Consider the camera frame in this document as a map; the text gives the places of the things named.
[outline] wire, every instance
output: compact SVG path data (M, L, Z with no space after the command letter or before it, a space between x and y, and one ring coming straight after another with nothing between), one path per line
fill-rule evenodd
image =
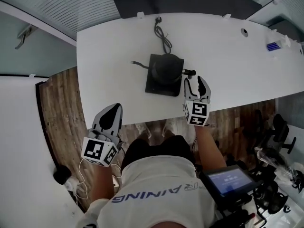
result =
M139 63L139 62L136 62L136 61L131 61L131 63L132 63L132 64L139 65L139 66L141 66L141 67L143 67L143 68L145 68L145 69L149 69L149 67L148 67L148 66L145 66L144 64L141 64L141 63Z
M258 216L261 217L262 220L265 222L263 225L261 225L261 226L259 227L259 228L262 228L264 225L267 224L267 219L266 219L266 218L263 216L263 214L261 214L261 212L258 210L259 207L257 206L257 204L255 204L255 205L256 205L256 212L257 212Z
M172 43L167 39L168 34L165 36L161 27L159 27L157 24L161 23L162 18L158 17L155 19L155 25L154 25L154 33L158 38L162 41L162 48L165 54L171 53Z
M84 160L84 159L82 158L82 160L81 160L80 163L79 163L79 167L78 167L78 171L79 171L79 173L80 173L80 175L81 175L83 181L80 182L80 183L78 183L78 185L84 184L84 186L85 186L86 198L82 198L82 197L78 196L77 190L76 190L76 204L78 204L78 199L77 199L77 197L79 197L79 198L82 199L82 200L88 199L88 195L87 195L87 186L86 186L86 184L85 184L85 178L83 177L83 175L82 175L82 173L81 173L81 171L80 171L80 165L81 165L81 162L82 162L83 160Z
M124 148L123 148L123 147L122 147L122 150L123 150L123 155L124 155L123 157L125 157L125 151L124 151Z
M197 137L195 138L195 140L194 140L194 142L193 142L193 144L192 144L192 148L191 148L192 154L193 154L193 147L194 147L194 145L195 145L195 143L196 143L196 140L197 140Z
M112 166L112 165L116 165L116 166L118 166L118 168L119 168L119 172L120 172L121 168L120 168L120 166L119 166L118 164L115 164L115 163L114 163L114 164L110 164L110 166Z
M226 215L225 215L224 211L220 210L219 212L220 212L220 214L223 216L223 218L225 218L225 217L226 217Z

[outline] fiducial marker cube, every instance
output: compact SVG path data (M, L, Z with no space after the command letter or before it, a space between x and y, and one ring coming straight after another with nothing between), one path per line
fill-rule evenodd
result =
M81 157L92 164L108 167L117 153L118 149L113 142L84 138Z
M185 101L184 112L187 123L205 126L210 112L210 104L196 101Z

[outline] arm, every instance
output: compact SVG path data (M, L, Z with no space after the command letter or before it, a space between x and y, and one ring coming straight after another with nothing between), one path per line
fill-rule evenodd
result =
M195 133L203 169L214 170L226 167L224 157L216 146L208 128L195 126Z
M111 167L94 165L94 179L91 199L111 199L114 196L114 184Z

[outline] metal hook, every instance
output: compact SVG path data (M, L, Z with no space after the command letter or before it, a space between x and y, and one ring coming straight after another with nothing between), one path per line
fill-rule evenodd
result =
M29 37L36 29L38 28L33 25L26 26L17 36L17 39L20 39L20 43L15 47L15 49L18 50L24 44L25 38Z

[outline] black monitor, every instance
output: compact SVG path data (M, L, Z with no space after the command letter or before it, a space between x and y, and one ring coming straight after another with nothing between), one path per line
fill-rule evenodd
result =
M213 197L218 209L229 209L257 188L255 182L238 165L219 170L202 171L199 178Z

